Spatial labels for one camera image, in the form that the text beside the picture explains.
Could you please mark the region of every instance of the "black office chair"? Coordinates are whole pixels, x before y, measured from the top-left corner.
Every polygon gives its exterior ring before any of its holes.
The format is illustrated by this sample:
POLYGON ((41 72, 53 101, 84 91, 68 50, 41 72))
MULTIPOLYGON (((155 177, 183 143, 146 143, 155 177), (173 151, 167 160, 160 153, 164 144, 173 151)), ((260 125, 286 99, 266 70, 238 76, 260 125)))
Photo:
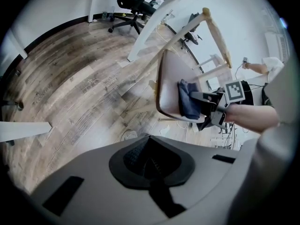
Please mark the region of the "black office chair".
POLYGON ((125 22, 113 25, 108 29, 108 31, 113 32, 114 28, 130 25, 131 27, 135 28, 138 34, 140 34, 140 28, 143 28, 144 26, 137 21, 138 15, 143 14, 151 16, 156 11, 156 9, 151 5, 153 1, 155 0, 152 0, 151 2, 146 2, 145 0, 117 0, 120 8, 131 9, 131 12, 135 16, 133 19, 130 19, 127 17, 114 15, 111 17, 111 22, 114 20, 114 18, 122 19, 125 22))

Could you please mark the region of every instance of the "blue cloth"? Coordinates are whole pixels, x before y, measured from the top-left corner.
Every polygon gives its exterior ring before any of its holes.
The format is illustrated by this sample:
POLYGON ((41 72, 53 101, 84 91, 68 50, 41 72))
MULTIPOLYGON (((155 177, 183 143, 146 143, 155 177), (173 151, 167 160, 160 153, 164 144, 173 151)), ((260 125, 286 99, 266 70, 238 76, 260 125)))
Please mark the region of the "blue cloth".
POLYGON ((201 114, 201 102, 189 96, 190 92, 199 92, 196 83, 188 83, 184 79, 178 82, 179 110, 181 116, 198 120, 201 114))

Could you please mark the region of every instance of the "wire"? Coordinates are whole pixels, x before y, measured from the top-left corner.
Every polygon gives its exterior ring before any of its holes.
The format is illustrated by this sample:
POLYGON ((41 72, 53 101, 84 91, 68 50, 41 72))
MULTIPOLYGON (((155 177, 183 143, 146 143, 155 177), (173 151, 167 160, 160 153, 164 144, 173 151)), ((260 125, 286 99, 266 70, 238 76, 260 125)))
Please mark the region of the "wire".
POLYGON ((252 91, 252 90, 254 90, 254 89, 258 89, 258 88, 264 87, 264 86, 256 85, 256 84, 248 84, 248 85, 249 85, 249 86, 257 86, 257 88, 253 88, 253 89, 250 89, 250 90, 244 91, 244 92, 250 92, 250 91, 252 91))
POLYGON ((187 123, 187 130, 186 130, 186 143, 187 143, 187 134, 188 134, 188 124, 189 124, 189 122, 187 123))
POLYGON ((244 130, 244 128, 243 128, 243 127, 242 127, 242 129, 243 129, 243 132, 244 132, 244 133, 248 133, 248 132, 249 132, 249 130, 248 130, 247 132, 245 132, 245 130, 244 130))
POLYGON ((253 88, 253 89, 250 89, 250 90, 248 90, 248 91, 244 91, 244 92, 251 92, 252 90, 254 90, 254 89, 258 89, 258 88, 253 88))
POLYGON ((187 124, 186 124, 186 126, 185 126, 185 127, 181 127, 181 126, 179 126, 179 124, 178 124, 178 121, 176 121, 176 123, 177 123, 177 126, 178 126, 178 127, 180 127, 180 128, 182 128, 182 129, 186 129, 186 128, 188 127, 188 122, 187 122, 187 124))
POLYGON ((182 129, 187 129, 186 130, 186 135, 185 135, 185 139, 186 139, 186 143, 187 143, 187 134, 188 134, 188 124, 189 124, 189 122, 187 122, 185 127, 179 126, 178 121, 176 121, 176 124, 177 124, 178 127, 182 128, 182 129))
POLYGON ((236 80, 238 80, 237 77, 236 77, 236 74, 237 74, 237 72, 238 72, 238 70, 239 70, 239 68, 240 68, 241 66, 243 66, 243 63, 238 67, 238 69, 237 69, 236 72, 235 72, 235 79, 236 79, 236 80))
POLYGON ((231 134, 232 130, 233 130, 233 123, 232 123, 231 129, 230 129, 230 132, 229 132, 229 134, 228 134, 228 136, 227 136, 227 138, 225 140, 225 143, 224 143, 224 147, 226 147, 226 148, 228 147, 229 137, 230 137, 230 134, 231 134))
MULTIPOLYGON (((156 26, 156 28, 155 28, 155 32, 164 40, 164 41, 166 41, 167 43, 168 43, 168 41, 167 40, 165 40, 164 38, 163 38, 163 36, 161 36, 160 34, 159 34, 159 32, 158 32, 158 26, 156 26)), ((178 55, 178 57, 180 57, 179 56, 179 54, 177 53, 177 51, 173 48, 173 47, 171 47, 173 50, 174 50, 174 52, 178 55)))

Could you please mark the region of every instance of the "human arm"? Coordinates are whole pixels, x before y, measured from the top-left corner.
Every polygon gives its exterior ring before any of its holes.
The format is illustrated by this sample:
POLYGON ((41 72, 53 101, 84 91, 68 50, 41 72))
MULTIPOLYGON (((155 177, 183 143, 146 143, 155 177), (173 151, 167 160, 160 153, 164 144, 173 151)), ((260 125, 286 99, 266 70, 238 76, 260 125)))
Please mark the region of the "human arm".
POLYGON ((226 122, 262 133, 264 130, 275 127, 279 123, 276 110, 271 106, 252 106, 230 104, 226 110, 226 122))
POLYGON ((259 63, 245 62, 243 63, 243 69, 251 69, 252 71, 255 71, 260 74, 267 74, 269 72, 265 64, 259 64, 259 63))

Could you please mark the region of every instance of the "wooden chair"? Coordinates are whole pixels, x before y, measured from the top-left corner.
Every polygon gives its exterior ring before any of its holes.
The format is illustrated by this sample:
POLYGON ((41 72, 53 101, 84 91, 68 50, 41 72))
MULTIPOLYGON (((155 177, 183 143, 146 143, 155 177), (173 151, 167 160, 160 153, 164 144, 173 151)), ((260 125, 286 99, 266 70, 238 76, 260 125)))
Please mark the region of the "wooden chair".
POLYGON ((221 36, 221 33, 215 23, 213 22, 208 8, 203 9, 203 13, 197 16, 194 20, 188 23, 180 32, 178 32, 149 62, 146 68, 137 77, 136 82, 138 82, 143 76, 151 69, 155 61, 158 60, 157 68, 157 82, 154 84, 152 82, 151 87, 155 89, 155 103, 131 110, 130 113, 141 113, 147 111, 158 110, 161 114, 169 117, 172 120, 181 120, 192 123, 204 122, 204 115, 201 115, 198 120, 188 119, 181 116, 179 111, 179 92, 177 83, 184 79, 189 83, 197 83, 198 89, 202 91, 199 79, 210 79, 212 77, 218 76, 222 73, 224 69, 231 68, 231 60, 229 52, 226 48, 225 42, 221 36), (206 21, 210 29, 210 32, 224 58, 224 61, 213 55, 210 60, 199 64, 196 67, 200 67, 203 64, 213 60, 215 62, 216 68, 211 71, 197 75, 193 68, 187 66, 184 61, 182 61, 176 54, 168 50, 171 46, 178 41, 181 36, 186 34, 186 31, 191 30, 198 23, 206 21))

